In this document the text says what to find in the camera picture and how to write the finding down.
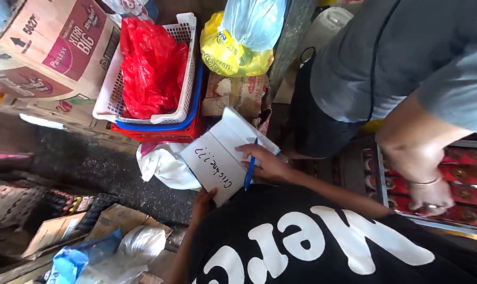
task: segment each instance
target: bracelet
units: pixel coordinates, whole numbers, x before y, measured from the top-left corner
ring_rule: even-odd
[[[438,177],[435,180],[432,180],[432,181],[429,181],[429,182],[415,182],[415,181],[410,181],[410,180],[409,180],[409,182],[411,182],[412,184],[418,184],[418,185],[431,185],[431,184],[434,184],[441,179],[442,179],[442,177]]]

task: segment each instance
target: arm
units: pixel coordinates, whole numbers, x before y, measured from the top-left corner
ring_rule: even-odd
[[[386,117],[375,140],[392,167],[410,181],[412,210],[430,204],[436,207],[426,208],[426,214],[440,215],[454,205],[437,165],[445,146],[471,133],[424,111],[415,92]]]
[[[271,152],[261,146],[248,144],[237,147],[236,150],[243,152],[244,159],[252,154],[261,162],[261,168],[254,168],[255,176],[307,187],[343,208],[357,212],[367,218],[381,219],[391,214],[391,211],[387,207],[375,202],[369,197],[361,196],[341,187],[327,184],[301,171],[288,168]]]
[[[195,204],[193,205],[191,213],[190,226],[187,228],[184,239],[177,250],[177,255],[175,255],[168,277],[163,283],[185,284],[190,282],[187,279],[187,257],[190,254],[191,241],[193,240],[195,229],[198,227],[204,216],[209,212],[210,200],[214,198],[216,193],[217,189],[213,189],[209,193],[207,193],[205,189],[201,189],[200,193],[198,193],[195,198]]]

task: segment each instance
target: hand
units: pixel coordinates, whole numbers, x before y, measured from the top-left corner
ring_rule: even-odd
[[[254,144],[246,144],[235,148],[237,152],[243,152],[242,157],[246,159],[249,155],[253,155],[261,162],[261,167],[254,167],[254,175],[271,181],[292,182],[295,173],[294,169],[290,169],[279,158],[263,146],[255,146]],[[241,164],[249,168],[249,162],[241,162]]]
[[[212,189],[207,192],[204,188],[200,189],[193,204],[193,210],[191,210],[191,226],[198,226],[200,221],[203,220],[205,215],[210,211],[210,200],[216,196],[217,189]]]
[[[447,209],[454,206],[454,201],[450,194],[450,186],[447,181],[438,178],[432,184],[409,184],[412,203],[410,209],[415,211],[424,207],[427,216],[437,216],[443,214]]]

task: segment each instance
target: light blue plastic bag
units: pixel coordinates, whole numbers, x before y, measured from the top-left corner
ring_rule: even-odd
[[[228,0],[219,29],[252,51],[272,49],[284,23],[286,0]]]
[[[115,254],[121,243],[121,228],[72,247],[63,247],[53,257],[48,284],[74,284],[87,265],[93,265]]]

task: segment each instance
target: plastic crate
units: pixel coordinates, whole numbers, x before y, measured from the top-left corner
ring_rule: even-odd
[[[125,130],[138,130],[138,131],[169,131],[169,130],[182,130],[190,126],[198,110],[198,103],[200,101],[200,94],[202,92],[202,76],[204,70],[204,63],[201,59],[198,59],[198,67],[195,73],[195,84],[193,85],[191,102],[186,119],[180,123],[173,124],[132,124],[122,121],[116,121],[117,127]]]
[[[191,143],[200,137],[205,128],[204,117],[201,116],[200,106],[198,106],[195,119],[191,122],[191,125],[184,130],[169,130],[169,131],[137,131],[126,130],[117,127],[112,124],[111,130],[122,133],[123,135],[137,140],[139,142],[177,142],[177,143]]]
[[[159,114],[151,116],[151,119],[131,119],[121,117],[125,107],[123,101],[123,76],[121,74],[121,64],[123,55],[120,47],[109,65],[105,76],[104,84],[93,108],[93,117],[100,120],[111,122],[122,121],[135,124],[166,124],[179,123],[186,119],[188,108],[191,101],[191,88],[195,76],[195,47],[197,18],[193,13],[184,13],[177,15],[178,24],[164,25],[163,27],[174,37],[177,43],[186,42],[189,49],[186,63],[186,73],[182,83],[182,90],[177,110],[170,114]]]

